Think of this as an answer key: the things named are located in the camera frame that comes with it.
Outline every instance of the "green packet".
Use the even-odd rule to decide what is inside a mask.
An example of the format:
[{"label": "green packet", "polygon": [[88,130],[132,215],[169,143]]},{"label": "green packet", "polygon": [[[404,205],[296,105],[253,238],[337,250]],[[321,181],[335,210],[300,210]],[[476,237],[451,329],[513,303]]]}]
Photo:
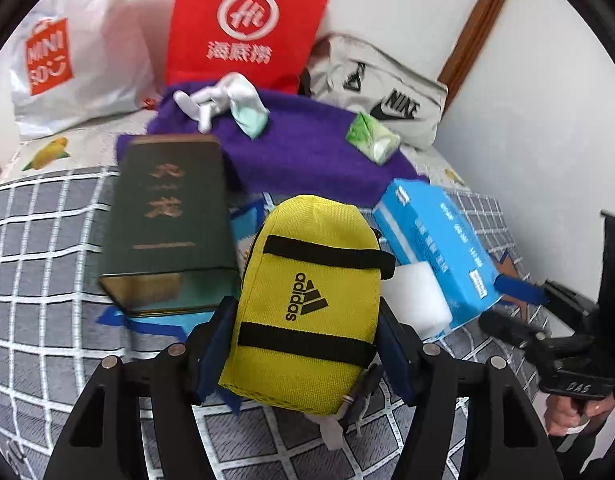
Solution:
[{"label": "green packet", "polygon": [[383,166],[401,144],[401,137],[364,112],[352,121],[345,140],[378,166]]}]

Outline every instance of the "grid pattern fabric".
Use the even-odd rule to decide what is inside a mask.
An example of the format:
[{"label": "grid pattern fabric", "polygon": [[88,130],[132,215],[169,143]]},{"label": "grid pattern fabric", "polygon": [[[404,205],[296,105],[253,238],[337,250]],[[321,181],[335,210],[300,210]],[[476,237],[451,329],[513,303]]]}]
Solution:
[{"label": "grid pattern fabric", "polygon": [[[173,336],[136,333],[97,320],[110,300],[99,289],[98,259],[116,168],[46,173],[0,186],[0,450],[21,478],[40,480],[74,402],[100,360],[151,358]],[[463,190],[448,194],[496,257],[523,261],[498,202]],[[266,209],[283,198],[264,193]],[[361,210],[375,226],[370,210]],[[385,240],[383,248],[389,250]],[[542,309],[531,320],[545,326]],[[483,335],[472,322],[441,340],[457,358],[504,356],[529,396],[536,371],[522,353]],[[201,438],[219,480],[379,480],[390,478],[414,410],[387,380],[369,409],[329,451],[318,426],[302,414],[246,400],[237,416],[217,396],[194,408]],[[152,410],[143,404],[142,434],[150,477],[162,475]],[[467,403],[458,399],[444,480],[458,477]]]}]

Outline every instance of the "nike logo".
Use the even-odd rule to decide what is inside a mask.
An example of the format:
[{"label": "nike logo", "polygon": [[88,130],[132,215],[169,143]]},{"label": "nike logo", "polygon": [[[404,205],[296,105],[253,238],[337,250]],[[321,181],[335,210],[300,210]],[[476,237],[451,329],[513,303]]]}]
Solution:
[{"label": "nike logo", "polygon": [[357,68],[354,72],[348,75],[348,78],[343,83],[343,88],[350,92],[361,92],[361,80],[365,75],[365,63],[357,62]]},{"label": "nike logo", "polygon": [[379,101],[369,114],[379,121],[412,121],[419,108],[421,108],[420,102],[395,88],[388,97]]}]

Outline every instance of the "bed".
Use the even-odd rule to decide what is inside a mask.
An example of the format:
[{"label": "bed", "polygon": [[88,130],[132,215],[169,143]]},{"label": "bed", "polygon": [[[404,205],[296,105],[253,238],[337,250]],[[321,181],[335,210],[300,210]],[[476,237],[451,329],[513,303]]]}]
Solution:
[{"label": "bed", "polygon": [[[0,450],[21,478],[41,479],[79,392],[100,360],[154,356],[184,339],[176,330],[150,330],[123,322],[98,287],[97,264],[114,181],[119,171],[114,141],[141,134],[154,112],[96,120],[60,137],[65,152],[45,167],[31,165],[51,139],[22,144],[0,177]],[[522,278],[523,259],[497,200],[469,189],[433,148],[403,148],[419,173],[446,188],[485,248],[508,258]],[[283,197],[262,193],[269,212]],[[371,225],[371,210],[361,209]],[[390,250],[382,240],[382,247]],[[516,305],[508,306],[518,312]],[[521,312],[545,327],[540,307]],[[501,355],[530,397],[534,368],[522,352],[485,336],[472,322],[440,341],[457,358],[485,362]],[[218,396],[194,408],[203,444],[217,479],[389,479],[409,431],[413,409],[383,379],[342,450],[329,451],[316,424],[302,414],[246,400],[237,416]],[[162,472],[149,404],[141,410],[150,478]],[[458,478],[467,403],[456,405],[444,480]]]}]

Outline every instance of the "purple towel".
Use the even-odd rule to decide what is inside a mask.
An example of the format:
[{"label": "purple towel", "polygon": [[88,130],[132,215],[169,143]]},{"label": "purple towel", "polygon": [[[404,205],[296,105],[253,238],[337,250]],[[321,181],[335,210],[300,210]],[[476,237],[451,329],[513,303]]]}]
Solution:
[{"label": "purple towel", "polygon": [[[197,124],[176,105],[172,94],[192,94],[211,82],[168,88],[149,134],[197,133]],[[393,178],[427,180],[396,152],[377,166],[345,140],[355,114],[347,110],[271,90],[259,90],[270,120],[257,139],[244,134],[230,113],[212,120],[226,154],[231,190],[267,191],[294,196],[314,194],[338,202],[374,207]],[[127,140],[120,139],[119,160]]]}]

